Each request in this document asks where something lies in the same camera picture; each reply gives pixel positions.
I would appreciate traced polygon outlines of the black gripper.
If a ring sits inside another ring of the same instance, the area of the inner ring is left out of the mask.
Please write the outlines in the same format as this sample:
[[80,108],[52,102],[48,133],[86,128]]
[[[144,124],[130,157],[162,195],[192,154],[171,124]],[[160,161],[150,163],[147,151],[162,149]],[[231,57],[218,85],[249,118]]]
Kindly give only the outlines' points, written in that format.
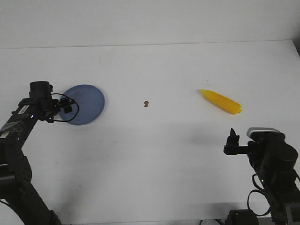
[[251,139],[246,146],[239,145],[240,136],[231,128],[223,152],[230,156],[246,154],[252,163],[263,158],[268,144],[283,142],[285,135],[283,133],[254,133]]
[[73,111],[72,105],[75,103],[70,97],[53,93],[53,86],[46,81],[37,81],[30,83],[30,98],[43,115],[56,115],[61,110],[64,113]]

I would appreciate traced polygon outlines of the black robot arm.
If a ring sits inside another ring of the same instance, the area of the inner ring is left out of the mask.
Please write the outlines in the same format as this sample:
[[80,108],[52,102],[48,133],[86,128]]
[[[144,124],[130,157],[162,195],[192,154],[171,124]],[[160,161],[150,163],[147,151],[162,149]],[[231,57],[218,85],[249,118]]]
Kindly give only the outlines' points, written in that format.
[[265,127],[251,127],[247,131],[251,139],[246,146],[239,145],[239,135],[230,130],[224,146],[226,155],[246,154],[258,177],[261,192],[270,208],[272,221],[277,225],[300,223],[300,190],[295,181],[299,179],[294,166],[298,152],[287,144],[285,134]]
[[18,103],[0,129],[0,202],[13,210],[25,225],[61,224],[32,185],[31,166],[22,151],[38,120],[54,123],[58,112],[70,113],[72,105],[77,104],[67,95],[61,100],[54,99],[53,95],[49,82],[31,82],[29,97]]

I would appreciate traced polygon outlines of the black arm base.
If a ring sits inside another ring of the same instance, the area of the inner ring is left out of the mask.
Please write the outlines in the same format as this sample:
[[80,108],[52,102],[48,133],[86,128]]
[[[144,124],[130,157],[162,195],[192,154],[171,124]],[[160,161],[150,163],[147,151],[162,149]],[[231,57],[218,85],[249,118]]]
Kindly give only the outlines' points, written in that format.
[[230,210],[225,220],[226,225],[259,225],[252,210]]

